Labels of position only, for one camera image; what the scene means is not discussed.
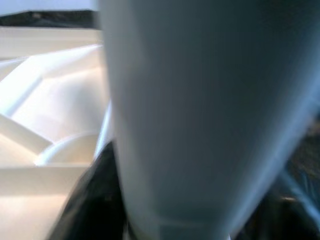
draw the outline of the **white plastic surface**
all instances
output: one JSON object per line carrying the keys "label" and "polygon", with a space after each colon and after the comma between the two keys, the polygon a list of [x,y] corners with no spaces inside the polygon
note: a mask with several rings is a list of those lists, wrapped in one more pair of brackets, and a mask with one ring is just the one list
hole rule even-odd
{"label": "white plastic surface", "polygon": [[109,104],[100,55],[88,45],[0,61],[0,239],[44,240],[93,161]]}

